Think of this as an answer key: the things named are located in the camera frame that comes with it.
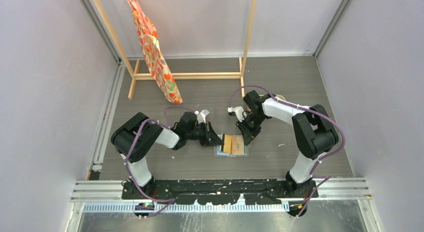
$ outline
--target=white object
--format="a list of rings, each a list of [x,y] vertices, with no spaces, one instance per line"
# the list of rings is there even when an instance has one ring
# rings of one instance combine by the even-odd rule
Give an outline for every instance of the white object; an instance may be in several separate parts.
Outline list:
[[[180,140],[180,137],[170,129],[164,128],[160,135],[156,138],[155,143],[164,145],[167,148],[174,148]]]
[[[243,116],[243,112],[245,111],[241,106],[237,107],[229,107],[227,109],[228,113],[235,113],[235,116],[237,117],[238,121],[242,122],[245,117]]]
[[[307,157],[305,157],[302,153],[299,153],[297,156],[296,162],[294,163],[293,167],[290,169],[290,175],[293,178],[296,183],[300,184],[303,183],[309,178],[311,178],[311,169],[314,166],[314,164],[319,160],[322,156],[324,156],[327,153],[322,153],[318,156],[317,159],[312,160]]]
[[[200,113],[197,112],[196,115],[197,115],[197,122],[206,123],[206,116],[209,115],[209,111],[208,110],[202,110]]]
[[[128,167],[133,176],[133,180],[140,187],[145,186],[152,178],[152,174],[147,167],[147,160],[145,157],[137,162],[129,163]]]
[[[262,103],[262,109],[265,115],[275,117],[277,119],[280,119],[290,125],[293,125],[292,122],[292,116],[298,114],[298,113],[304,113],[303,110],[298,110],[296,108],[292,108],[286,105],[283,105],[281,103],[278,103],[272,98],[267,99],[264,103]]]

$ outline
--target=metal floor panel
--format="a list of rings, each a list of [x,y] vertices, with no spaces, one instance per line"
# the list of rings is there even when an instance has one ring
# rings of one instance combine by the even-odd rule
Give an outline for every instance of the metal floor panel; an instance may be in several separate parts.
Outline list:
[[[82,213],[79,232],[366,232],[358,202],[311,201],[299,221],[285,212],[161,214]]]

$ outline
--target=yellow sponge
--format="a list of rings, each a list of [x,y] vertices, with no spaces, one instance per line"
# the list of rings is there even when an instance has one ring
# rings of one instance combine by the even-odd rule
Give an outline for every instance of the yellow sponge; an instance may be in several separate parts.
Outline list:
[[[227,154],[231,153],[231,140],[232,136],[223,134],[222,135],[222,141],[224,141],[224,144],[221,146],[221,151]]]

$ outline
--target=orange patterned bag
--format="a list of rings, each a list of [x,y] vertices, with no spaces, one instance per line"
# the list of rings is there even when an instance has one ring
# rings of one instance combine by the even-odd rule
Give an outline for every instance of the orange patterned bag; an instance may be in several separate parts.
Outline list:
[[[143,13],[137,0],[127,1],[132,9],[132,16],[134,17],[144,60],[150,74],[168,101],[181,104],[183,99],[181,98],[180,91],[178,91],[177,84],[159,48],[156,27]]]

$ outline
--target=black mounting plate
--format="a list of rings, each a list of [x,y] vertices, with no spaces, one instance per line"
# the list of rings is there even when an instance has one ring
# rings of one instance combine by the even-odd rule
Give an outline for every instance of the black mounting plate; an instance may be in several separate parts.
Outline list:
[[[122,185],[123,200],[145,199],[131,182],[124,181]],[[192,205],[195,200],[200,205],[208,202],[224,205],[235,204],[243,194],[246,205],[273,205],[281,204],[277,198],[299,198],[302,201],[315,186],[315,181],[311,181],[302,191],[289,194],[284,181],[277,179],[155,180],[150,196],[161,200],[176,198],[179,205]]]

